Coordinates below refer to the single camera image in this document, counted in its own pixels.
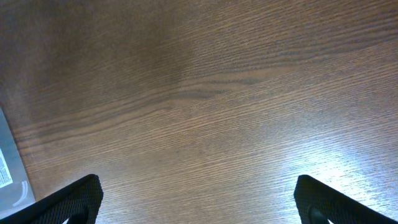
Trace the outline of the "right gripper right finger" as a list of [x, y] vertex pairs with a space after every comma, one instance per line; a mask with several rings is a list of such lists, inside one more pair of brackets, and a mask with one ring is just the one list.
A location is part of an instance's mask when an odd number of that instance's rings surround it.
[[309, 175], [300, 175], [294, 199], [302, 224], [397, 224]]

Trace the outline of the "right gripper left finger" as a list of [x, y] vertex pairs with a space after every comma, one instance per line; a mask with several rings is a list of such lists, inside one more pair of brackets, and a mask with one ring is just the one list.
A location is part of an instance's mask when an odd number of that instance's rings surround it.
[[1, 224], [95, 224], [102, 199], [99, 177], [89, 174], [1, 219]]

